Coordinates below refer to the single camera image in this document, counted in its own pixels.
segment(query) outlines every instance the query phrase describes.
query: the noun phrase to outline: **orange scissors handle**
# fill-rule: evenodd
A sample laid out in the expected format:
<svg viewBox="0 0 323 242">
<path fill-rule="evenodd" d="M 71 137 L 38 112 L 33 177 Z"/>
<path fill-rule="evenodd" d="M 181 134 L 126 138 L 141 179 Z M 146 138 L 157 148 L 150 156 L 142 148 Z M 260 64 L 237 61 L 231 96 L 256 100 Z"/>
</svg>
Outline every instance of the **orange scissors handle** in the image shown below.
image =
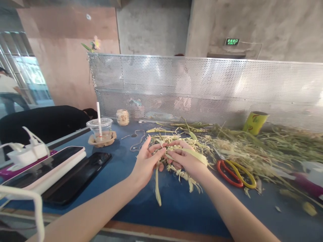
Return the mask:
<svg viewBox="0 0 323 242">
<path fill-rule="evenodd" d="M 230 173 L 230 175 L 235 179 L 237 180 L 238 182 L 234 182 L 233 180 L 231 180 L 230 178 L 228 178 L 222 171 L 221 171 L 221 165 L 224 167 L 224 169 Z M 224 163 L 224 160 L 218 160 L 218 163 L 217 163 L 217 168 L 218 168 L 218 171 L 219 173 L 221 174 L 221 176 L 224 177 L 224 179 L 229 182 L 231 185 L 235 186 L 235 187 L 239 187 L 239 188 L 242 188 L 243 187 L 243 183 L 242 181 L 239 179 L 239 177 L 236 176 L 236 174 L 234 174 Z"/>
</svg>

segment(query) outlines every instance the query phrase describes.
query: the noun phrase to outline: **yellow can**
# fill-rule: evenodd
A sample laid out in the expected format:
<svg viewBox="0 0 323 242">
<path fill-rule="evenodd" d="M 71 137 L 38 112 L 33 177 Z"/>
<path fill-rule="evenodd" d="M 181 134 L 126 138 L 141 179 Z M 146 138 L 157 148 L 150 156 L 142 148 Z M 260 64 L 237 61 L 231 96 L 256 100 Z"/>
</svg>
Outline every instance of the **yellow can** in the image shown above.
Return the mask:
<svg viewBox="0 0 323 242">
<path fill-rule="evenodd" d="M 269 114 L 263 112 L 251 112 L 243 127 L 243 131 L 253 135 L 259 134 L 260 129 L 266 122 Z"/>
</svg>

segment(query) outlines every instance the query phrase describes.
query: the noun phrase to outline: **black jacket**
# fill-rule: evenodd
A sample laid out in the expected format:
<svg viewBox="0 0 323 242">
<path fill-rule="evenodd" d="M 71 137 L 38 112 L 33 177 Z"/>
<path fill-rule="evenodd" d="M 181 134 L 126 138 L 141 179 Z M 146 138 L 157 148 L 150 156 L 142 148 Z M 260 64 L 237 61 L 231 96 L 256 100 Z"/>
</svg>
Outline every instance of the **black jacket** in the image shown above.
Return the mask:
<svg viewBox="0 0 323 242">
<path fill-rule="evenodd" d="M 86 127 L 90 118 L 85 112 L 71 106 L 35 108 L 9 114 L 0 120 L 0 141 L 29 144 L 26 126 L 44 143 L 49 143 Z"/>
</svg>

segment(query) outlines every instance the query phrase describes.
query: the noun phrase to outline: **smartphone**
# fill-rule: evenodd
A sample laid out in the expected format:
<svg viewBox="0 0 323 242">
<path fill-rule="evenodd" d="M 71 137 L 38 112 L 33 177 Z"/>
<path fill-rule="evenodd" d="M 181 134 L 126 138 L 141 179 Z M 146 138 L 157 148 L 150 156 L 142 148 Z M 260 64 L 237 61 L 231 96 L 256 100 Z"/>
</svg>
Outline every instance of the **smartphone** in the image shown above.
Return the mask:
<svg viewBox="0 0 323 242">
<path fill-rule="evenodd" d="M 109 162 L 111 154 L 96 152 L 84 158 L 60 180 L 42 194 L 52 205 L 67 205 L 74 201 Z"/>
</svg>

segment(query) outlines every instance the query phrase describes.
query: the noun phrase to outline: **table edge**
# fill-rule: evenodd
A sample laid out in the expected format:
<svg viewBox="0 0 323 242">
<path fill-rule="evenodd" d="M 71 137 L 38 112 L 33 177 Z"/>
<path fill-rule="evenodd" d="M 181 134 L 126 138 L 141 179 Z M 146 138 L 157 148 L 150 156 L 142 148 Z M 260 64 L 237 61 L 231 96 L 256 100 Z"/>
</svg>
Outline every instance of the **table edge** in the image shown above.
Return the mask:
<svg viewBox="0 0 323 242">
<path fill-rule="evenodd" d="M 28 210 L 4 208 L 1 210 L 0 215 L 35 220 L 34 212 L 28 211 Z M 45 222 L 48 222 L 48 223 L 53 222 L 59 217 L 60 217 L 59 214 L 43 213 L 43 219 Z M 205 241 L 205 242 L 208 242 L 208 241 L 232 242 L 233 241 L 233 239 L 231 238 L 224 238 L 220 236 L 197 234 L 192 232 L 185 232 L 180 230 L 154 227 L 154 226 L 148 226 L 148 225 L 133 224 L 133 223 L 116 221 L 116 220 L 110 220 L 101 230 L 118 233 L 118 234 L 141 236 L 141 237 L 148 237 L 153 239 L 163 239 L 168 241 Z"/>
</svg>

